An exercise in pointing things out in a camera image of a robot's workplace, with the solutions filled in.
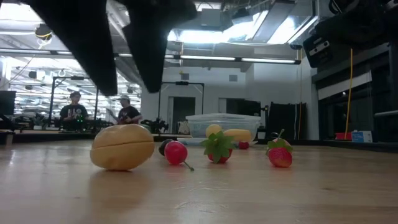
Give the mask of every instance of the white wall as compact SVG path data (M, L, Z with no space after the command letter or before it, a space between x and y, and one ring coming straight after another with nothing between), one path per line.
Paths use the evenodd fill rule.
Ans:
M307 136L318 139L317 91L311 82L315 72L307 58L301 65L253 64L246 73L236 68L168 68L164 72L164 82L180 81L179 71L190 74L189 82L205 83L204 113L218 113L220 98L244 98L260 101L261 106L274 103L299 103L301 98L307 103ZM238 82L229 82L229 75L238 75ZM196 98L196 114L201 114L201 93L193 86L163 85L160 116L167 120L167 106L170 96L192 96ZM159 94L149 94L143 88L141 113L144 119L156 119Z
M319 140L318 92L315 88L315 84L311 81L312 75L316 74L317 70L315 68L311 68L306 57L302 60L300 66L301 67L299 67L299 69L301 69L302 74L301 97L303 103L307 103L307 139Z
M245 73L238 68L207 68L183 67L165 69L163 82L176 82L181 80L179 72L190 74L190 83L204 83L203 113L218 113L219 98L244 98ZM237 75L237 82L229 82L229 75ZM195 114L201 114L200 85L176 86L164 84L162 86L162 98L160 101L160 117L168 119L167 105L170 96L195 97ZM156 119L158 114L159 94L150 94L142 89L141 113L144 119Z

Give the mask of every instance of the man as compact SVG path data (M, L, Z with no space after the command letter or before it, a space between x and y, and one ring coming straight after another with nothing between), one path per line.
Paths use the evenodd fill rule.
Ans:
M64 106L61 109L60 117L63 123L63 128L66 130L80 130L82 128L83 120L87 118L88 113L83 105L79 104L80 92L74 91L70 94L71 104Z
M142 119L140 112L130 105L130 98L127 95L122 95L120 97L120 104L122 109L119 111L118 117L116 117L113 112L109 109L109 115L111 115L118 124L138 124L138 121Z

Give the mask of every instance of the toy strawberry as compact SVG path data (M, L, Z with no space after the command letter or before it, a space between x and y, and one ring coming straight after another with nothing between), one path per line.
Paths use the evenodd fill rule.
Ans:
M282 129L277 139L268 142L266 155L268 156L269 161L272 163L272 165L276 167L286 168L292 165L293 148L285 139L280 138L284 131L285 130Z
M222 131L211 134L208 139L201 142L201 145L206 147L204 155L207 155L215 164L225 163L232 154L233 138L233 136L225 136Z

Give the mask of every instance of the toy fruit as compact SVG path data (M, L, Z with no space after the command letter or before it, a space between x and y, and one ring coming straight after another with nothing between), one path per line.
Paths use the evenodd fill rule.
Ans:
M138 124L116 125L100 131L94 139L90 159L109 170L131 170L155 151L154 137Z
M249 143L248 142L239 142L238 147L239 147L239 149L248 149Z
M272 140L272 141L277 142L278 139L282 139L281 136L282 136L282 133L283 133L284 131L285 131L284 129L280 130L280 133L279 133L278 137L275 138L275 139ZM286 144L286 145L291 146L290 143L289 143L288 141L286 141L285 139L284 139L284 141L285 141L285 144Z
M273 148L268 152L269 161L276 167L288 168L292 165L292 154L284 147Z
M211 134L208 139L201 142L201 145L206 147L204 155L215 164L225 163L232 154L232 140L232 136L225 136L222 131Z
M188 151L182 143L178 141L167 143L164 148L164 155L170 164L178 165L183 162L191 171L194 171L194 169L185 162L188 156Z
M224 135L232 136L234 141L252 141L251 133L249 130L229 129L224 131Z
M222 130L222 128L218 124L209 125L206 128L206 138L208 138L211 134L217 134L221 130Z
M164 156L164 148L166 147L167 143L172 142L172 141L173 140L171 140L171 139L167 139L162 142L162 144L159 147L159 152L161 153L162 156Z
M268 142L266 155L269 161L276 167L289 167L293 161L292 146L285 139L280 138L284 131L282 129L276 140Z

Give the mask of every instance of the orange cable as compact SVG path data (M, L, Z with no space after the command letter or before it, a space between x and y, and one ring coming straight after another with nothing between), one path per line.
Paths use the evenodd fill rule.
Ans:
M351 60L350 64L350 78L349 78L349 93L348 93L348 108L347 108L347 118L346 118L346 131L344 133L344 140L347 139L348 132L348 119L349 119L349 109L351 106L351 87L353 86L353 49L351 49Z

